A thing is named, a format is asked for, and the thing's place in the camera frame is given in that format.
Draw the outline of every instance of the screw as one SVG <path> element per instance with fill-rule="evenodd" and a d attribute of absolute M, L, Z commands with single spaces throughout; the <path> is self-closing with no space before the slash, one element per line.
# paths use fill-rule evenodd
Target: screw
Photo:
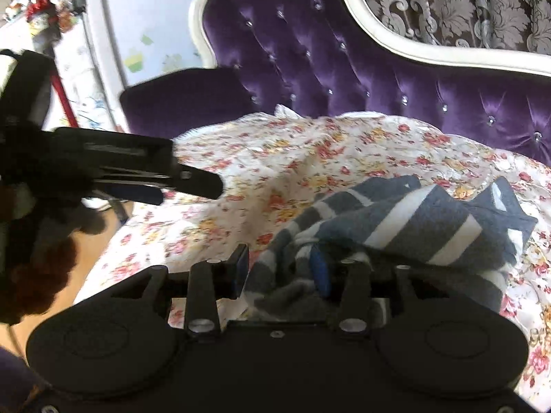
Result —
<path fill-rule="evenodd" d="M 213 329 L 214 322 L 212 320 L 209 320 L 208 318 L 197 318 L 189 322 L 189 330 L 194 333 L 207 333 L 212 331 Z"/>
<path fill-rule="evenodd" d="M 339 323 L 339 327 L 344 332 L 359 333 L 367 328 L 367 323 L 359 318 L 347 318 Z"/>

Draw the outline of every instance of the gray patterned curtain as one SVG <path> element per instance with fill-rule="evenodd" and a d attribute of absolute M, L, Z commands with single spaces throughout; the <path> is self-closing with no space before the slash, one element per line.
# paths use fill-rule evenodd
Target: gray patterned curtain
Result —
<path fill-rule="evenodd" d="M 389 29 L 436 45 L 551 54 L 551 0 L 366 0 Z"/>

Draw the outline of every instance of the striped towel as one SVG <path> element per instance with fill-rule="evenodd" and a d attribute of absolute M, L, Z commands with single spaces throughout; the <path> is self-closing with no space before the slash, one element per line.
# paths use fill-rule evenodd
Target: striped towel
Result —
<path fill-rule="evenodd" d="M 323 320 L 335 308 L 331 269 L 352 259 L 376 272 L 384 261 L 370 255 L 382 253 L 499 311 L 536 222 L 503 177 L 471 201 L 414 176 L 373 177 L 318 199 L 279 231 L 254 263 L 245 297 L 262 319 Z"/>

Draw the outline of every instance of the purple cushion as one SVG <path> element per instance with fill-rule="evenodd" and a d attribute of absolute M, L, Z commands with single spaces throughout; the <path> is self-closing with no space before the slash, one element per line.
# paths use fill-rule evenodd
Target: purple cushion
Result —
<path fill-rule="evenodd" d="M 0 346 L 0 410 L 18 411 L 39 381 L 25 362 Z"/>
<path fill-rule="evenodd" d="M 232 68 L 176 71 L 126 89 L 120 102 L 132 133 L 161 138 L 254 112 Z"/>
<path fill-rule="evenodd" d="M 277 103 L 310 117 L 374 110 L 551 165 L 550 78 L 404 59 L 375 43 L 343 0 L 209 0 L 203 26 L 219 68 L 126 90 L 135 133 L 170 138 Z"/>

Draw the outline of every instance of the red pole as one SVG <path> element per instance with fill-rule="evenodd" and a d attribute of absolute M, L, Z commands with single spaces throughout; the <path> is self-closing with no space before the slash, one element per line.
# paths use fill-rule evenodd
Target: red pole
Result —
<path fill-rule="evenodd" d="M 57 96 L 59 96 L 60 98 L 61 106 L 63 107 L 63 111 L 65 112 L 67 120 L 69 121 L 69 125 L 71 127 L 78 128 L 78 122 L 74 117 L 73 109 L 71 108 L 71 104 L 69 103 L 69 99 L 67 98 L 67 93 L 65 93 L 65 89 L 63 87 L 63 84 L 61 83 L 61 78 L 59 74 L 57 74 L 57 71 L 54 71 L 52 73 L 52 85 L 53 89 L 57 93 Z"/>

